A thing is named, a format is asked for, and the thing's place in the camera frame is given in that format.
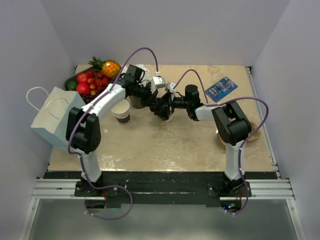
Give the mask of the light blue paper bag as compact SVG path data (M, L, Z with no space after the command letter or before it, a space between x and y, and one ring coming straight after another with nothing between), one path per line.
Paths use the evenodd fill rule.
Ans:
M35 89L44 90L47 95L40 109L29 100L30 92ZM66 152L68 150L66 131L69 111L73 107L80 109L85 105L80 94L76 91L66 91L58 87L54 87L49 93L43 87L36 86L27 91L26 100L38 111L30 126L31 129L53 147Z

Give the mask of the white paper coffee cup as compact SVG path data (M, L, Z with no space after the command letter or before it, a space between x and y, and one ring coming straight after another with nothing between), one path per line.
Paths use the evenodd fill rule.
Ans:
M172 112L170 112L165 118L164 118L164 122L169 122L169 121L171 121L171 119L173 118L173 113Z

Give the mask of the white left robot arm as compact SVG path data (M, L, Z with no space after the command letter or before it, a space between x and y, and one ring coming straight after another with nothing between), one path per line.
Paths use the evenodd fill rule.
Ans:
M166 86L160 72L156 72L146 85L141 84L143 70L130 65L126 72L117 75L112 83L92 102L81 108L73 107L68 113L66 126L67 151L77 155L81 165L81 177L87 181L86 191L99 196L104 184L99 181L102 171L98 164L96 150L101 142L100 120L112 108L129 96L138 98L152 110L160 108L158 89Z

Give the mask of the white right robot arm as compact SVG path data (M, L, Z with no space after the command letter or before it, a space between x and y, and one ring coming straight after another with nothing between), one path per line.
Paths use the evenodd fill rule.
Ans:
M225 143L226 167L224 175L228 181L223 183L223 192L230 197L240 190L237 181L245 175L242 169L245 140L252 130L251 123L236 101L224 106L208 106L201 102L198 87L189 84L185 87L185 95L176 97L175 84L170 82L165 86L165 94L161 97L160 107L155 111L160 119L169 121L175 109L185 109L188 117L196 122L213 121L218 135Z

